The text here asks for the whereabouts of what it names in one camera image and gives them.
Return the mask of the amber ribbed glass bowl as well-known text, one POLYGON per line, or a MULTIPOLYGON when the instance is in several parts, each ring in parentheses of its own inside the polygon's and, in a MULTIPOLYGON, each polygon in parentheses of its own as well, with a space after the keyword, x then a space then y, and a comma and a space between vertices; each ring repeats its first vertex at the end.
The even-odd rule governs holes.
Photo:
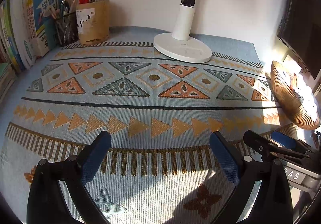
POLYGON ((314 120, 306 111, 296 93, 288 86, 283 73, 287 70, 282 64, 273 61, 270 69, 271 91, 282 107, 286 116, 299 128, 316 130, 320 126, 320 117, 314 120))

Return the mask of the black wall monitor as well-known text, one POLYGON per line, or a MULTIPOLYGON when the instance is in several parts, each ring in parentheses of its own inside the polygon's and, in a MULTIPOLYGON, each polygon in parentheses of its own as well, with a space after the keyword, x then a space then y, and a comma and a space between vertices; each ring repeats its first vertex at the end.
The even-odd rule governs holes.
POLYGON ((320 71, 320 0, 286 0, 277 37, 316 79, 320 71))

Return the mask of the patterned blue table mat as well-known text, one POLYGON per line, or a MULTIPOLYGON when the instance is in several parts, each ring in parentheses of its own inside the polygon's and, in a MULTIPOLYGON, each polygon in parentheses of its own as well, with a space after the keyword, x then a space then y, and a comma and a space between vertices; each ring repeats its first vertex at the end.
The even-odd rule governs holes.
POLYGON ((159 53, 153 37, 128 30, 92 47, 55 49, 10 90, 1 193, 22 222, 39 160, 62 162, 103 130, 111 147, 86 188, 111 223, 210 223, 234 188, 211 133, 250 156, 247 130, 296 136, 253 45, 208 38, 211 60, 191 64, 159 53))

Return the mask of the white desk lamp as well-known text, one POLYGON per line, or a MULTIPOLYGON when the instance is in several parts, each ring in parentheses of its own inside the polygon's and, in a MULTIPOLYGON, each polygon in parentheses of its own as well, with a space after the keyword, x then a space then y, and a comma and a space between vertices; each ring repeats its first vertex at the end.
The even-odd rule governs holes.
POLYGON ((212 57, 211 49, 190 36, 195 13, 195 0, 181 0, 179 13, 172 33, 154 37, 153 46, 160 53, 188 63, 205 63, 212 57))

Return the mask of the wooden pen holder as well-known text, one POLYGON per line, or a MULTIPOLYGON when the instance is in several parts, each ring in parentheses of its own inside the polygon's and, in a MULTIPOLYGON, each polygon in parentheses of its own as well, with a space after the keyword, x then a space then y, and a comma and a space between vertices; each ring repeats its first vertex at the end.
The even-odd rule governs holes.
POLYGON ((81 44, 91 46, 109 37, 109 0, 78 4, 76 8, 78 38, 81 44))

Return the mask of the stack of books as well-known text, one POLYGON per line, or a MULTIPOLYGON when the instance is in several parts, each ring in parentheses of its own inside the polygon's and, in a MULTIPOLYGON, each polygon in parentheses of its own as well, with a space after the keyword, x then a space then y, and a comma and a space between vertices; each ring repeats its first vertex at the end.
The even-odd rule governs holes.
POLYGON ((58 45, 52 15, 62 0, 2 0, 1 37, 17 73, 58 45))

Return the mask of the black mesh pen cup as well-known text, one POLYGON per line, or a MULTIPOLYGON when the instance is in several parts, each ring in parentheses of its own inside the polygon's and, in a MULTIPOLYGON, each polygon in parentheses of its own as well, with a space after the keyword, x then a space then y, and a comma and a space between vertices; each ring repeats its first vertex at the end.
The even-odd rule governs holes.
POLYGON ((67 46, 78 41, 76 12, 54 20, 60 46, 67 46))

